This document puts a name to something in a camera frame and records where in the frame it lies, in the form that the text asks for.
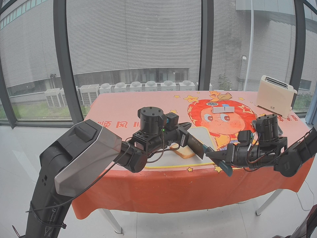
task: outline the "white floor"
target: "white floor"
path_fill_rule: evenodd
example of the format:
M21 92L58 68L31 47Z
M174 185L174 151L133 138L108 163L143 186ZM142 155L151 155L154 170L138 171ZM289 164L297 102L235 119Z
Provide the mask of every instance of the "white floor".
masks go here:
M0 238L25 233L29 203L40 170L39 154L67 129L0 126ZM298 193L304 210L317 203L317 161ZM59 238L69 237L248 237L270 238L293 233L308 211L304 211L295 192L284 190L260 215L255 211L270 194L216 209L171 214L112 211L123 228L116 234L100 212L77 220L70 209Z

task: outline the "cartoon girl illustration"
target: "cartoon girl illustration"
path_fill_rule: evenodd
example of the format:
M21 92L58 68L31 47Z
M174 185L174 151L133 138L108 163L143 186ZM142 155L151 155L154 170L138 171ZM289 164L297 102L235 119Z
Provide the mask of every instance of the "cartoon girl illustration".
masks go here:
M231 97L229 93L222 96L211 95L212 100L192 102L187 109L195 126L206 127L210 135L215 137L217 150L224 150L229 143L238 142L238 132L241 130L255 132L252 120L256 120L256 114L243 103L229 100ZM235 107L235 112L216 114L212 112L214 107L222 106Z

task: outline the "cartoon face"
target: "cartoon face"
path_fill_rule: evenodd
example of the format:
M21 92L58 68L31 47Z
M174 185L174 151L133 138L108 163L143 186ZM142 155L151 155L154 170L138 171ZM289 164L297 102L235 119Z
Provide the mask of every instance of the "cartoon face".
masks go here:
M208 128L212 133L235 134L245 127L242 117L234 112L214 114L209 108L202 110L201 118L201 126Z

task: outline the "bread slice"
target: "bread slice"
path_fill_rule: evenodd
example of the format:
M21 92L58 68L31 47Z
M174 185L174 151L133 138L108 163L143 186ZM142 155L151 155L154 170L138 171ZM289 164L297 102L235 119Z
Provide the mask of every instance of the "bread slice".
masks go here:
M177 147L178 147L178 144L171 145L170 149L175 149ZM195 153L193 152L192 149L189 148L189 146L180 147L178 150L173 151L173 152L175 152L177 155L181 156L183 159L188 159L188 158L195 155Z

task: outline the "cartoon eye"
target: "cartoon eye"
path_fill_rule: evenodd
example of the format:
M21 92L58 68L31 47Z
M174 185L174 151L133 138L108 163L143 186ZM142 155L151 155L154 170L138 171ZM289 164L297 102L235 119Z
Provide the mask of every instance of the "cartoon eye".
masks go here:
M223 121L230 121L230 117L226 114L220 114L220 118Z
M212 115L210 115L210 114L205 114L204 115L204 118L205 118L205 120L206 121L212 121L214 118L212 117Z

